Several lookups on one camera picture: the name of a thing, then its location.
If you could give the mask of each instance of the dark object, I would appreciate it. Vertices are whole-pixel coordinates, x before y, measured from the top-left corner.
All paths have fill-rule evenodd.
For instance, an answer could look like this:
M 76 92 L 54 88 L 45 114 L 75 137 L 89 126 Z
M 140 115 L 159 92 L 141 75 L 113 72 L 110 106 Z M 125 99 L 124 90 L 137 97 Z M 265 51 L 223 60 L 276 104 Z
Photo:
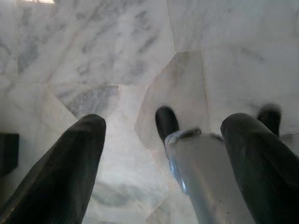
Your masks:
M 280 107 L 274 104 L 264 106 L 257 119 L 261 121 L 276 136 L 279 136 L 279 125 L 281 120 Z
M 278 114 L 267 114 L 259 119 L 268 128 L 238 113 L 223 121 L 221 133 L 235 179 L 256 224 L 299 223 L 299 159 L 275 135 L 277 120 L 267 120 L 278 118 Z
M 19 135 L 0 134 L 0 176 L 9 174 L 18 166 Z
M 88 115 L 33 166 L 0 213 L 1 224 L 80 224 L 93 190 L 106 123 Z
M 179 130 L 176 115 L 173 110 L 167 106 L 160 107 L 157 110 L 155 120 L 158 134 L 163 143 L 169 134 Z

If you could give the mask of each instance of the marble floor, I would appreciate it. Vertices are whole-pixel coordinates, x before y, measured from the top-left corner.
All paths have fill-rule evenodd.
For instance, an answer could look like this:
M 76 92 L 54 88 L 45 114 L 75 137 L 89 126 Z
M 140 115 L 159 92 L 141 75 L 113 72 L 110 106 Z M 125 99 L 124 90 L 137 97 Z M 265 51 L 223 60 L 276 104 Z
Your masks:
M 283 110 L 299 154 L 298 0 L 0 0 L 0 132 L 20 134 L 3 203 L 82 116 L 107 121 L 84 224 L 197 224 L 154 113 L 220 132 L 234 112 Z

